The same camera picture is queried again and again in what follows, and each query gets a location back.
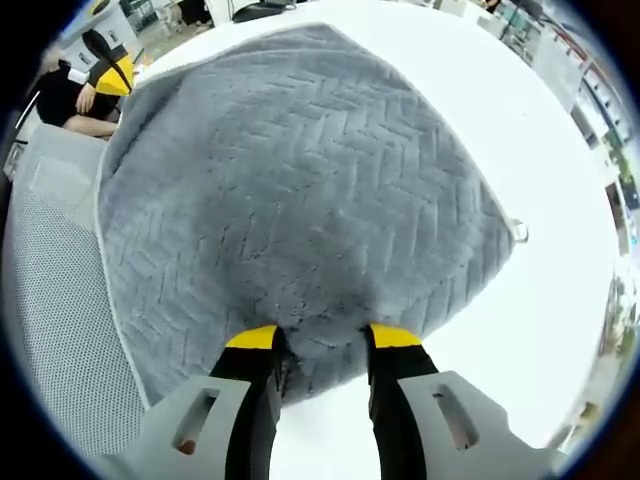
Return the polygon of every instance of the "gray mesh chair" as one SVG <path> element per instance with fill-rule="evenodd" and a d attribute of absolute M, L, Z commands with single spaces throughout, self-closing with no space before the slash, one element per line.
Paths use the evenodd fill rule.
<path fill-rule="evenodd" d="M 22 155 L 3 245 L 9 335 L 41 400 L 87 455 L 115 453 L 143 413 L 120 345 L 94 233 L 106 142 L 42 125 Z"/>

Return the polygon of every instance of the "herringbone pattern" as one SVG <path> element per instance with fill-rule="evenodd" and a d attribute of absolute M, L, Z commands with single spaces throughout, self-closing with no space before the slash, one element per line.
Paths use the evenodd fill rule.
<path fill-rule="evenodd" d="M 99 217 L 118 320 L 152 401 L 277 322 L 287 399 L 364 368 L 364 324 L 420 335 L 513 242 L 443 120 L 328 27 L 279 33 L 133 96 Z"/>

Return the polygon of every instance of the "yellow tip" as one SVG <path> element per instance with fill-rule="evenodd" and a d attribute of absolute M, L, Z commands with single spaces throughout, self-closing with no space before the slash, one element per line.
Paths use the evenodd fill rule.
<path fill-rule="evenodd" d="M 422 345 L 420 339 L 403 328 L 390 327 L 379 323 L 370 325 L 376 348 L 407 347 Z"/>
<path fill-rule="evenodd" d="M 254 328 L 246 332 L 239 333 L 227 343 L 227 347 L 234 348 L 260 348 L 268 350 L 273 346 L 273 336 L 276 333 L 277 325 L 267 325 L 265 327 Z"/>

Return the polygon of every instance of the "yellow and black object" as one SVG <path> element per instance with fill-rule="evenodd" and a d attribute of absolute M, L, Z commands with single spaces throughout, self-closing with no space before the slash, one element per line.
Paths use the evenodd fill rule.
<path fill-rule="evenodd" d="M 365 329 L 369 362 L 369 418 L 380 455 L 381 478 L 426 478 L 426 464 L 415 414 L 399 380 L 438 373 L 420 339 L 381 324 Z"/>
<path fill-rule="evenodd" d="M 225 478 L 269 478 L 271 448 L 282 405 L 285 351 L 284 334 L 276 325 L 247 330 L 227 343 L 211 371 L 211 377 L 251 384 L 231 433 Z"/>
<path fill-rule="evenodd" d="M 88 82 L 98 93 L 125 96 L 131 93 L 133 62 L 124 45 L 111 48 L 96 30 L 82 34 L 87 49 L 98 59 L 89 70 Z"/>

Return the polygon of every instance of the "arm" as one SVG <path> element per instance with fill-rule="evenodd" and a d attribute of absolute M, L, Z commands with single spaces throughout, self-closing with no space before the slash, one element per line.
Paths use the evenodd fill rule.
<path fill-rule="evenodd" d="M 117 124 L 91 117 L 74 115 L 65 122 L 63 128 L 91 137 L 110 137 L 116 131 Z"/>
<path fill-rule="evenodd" d="M 85 83 L 82 90 L 78 94 L 76 99 L 76 112 L 81 115 L 86 115 L 93 107 L 93 102 L 96 99 L 96 89 L 90 83 Z"/>

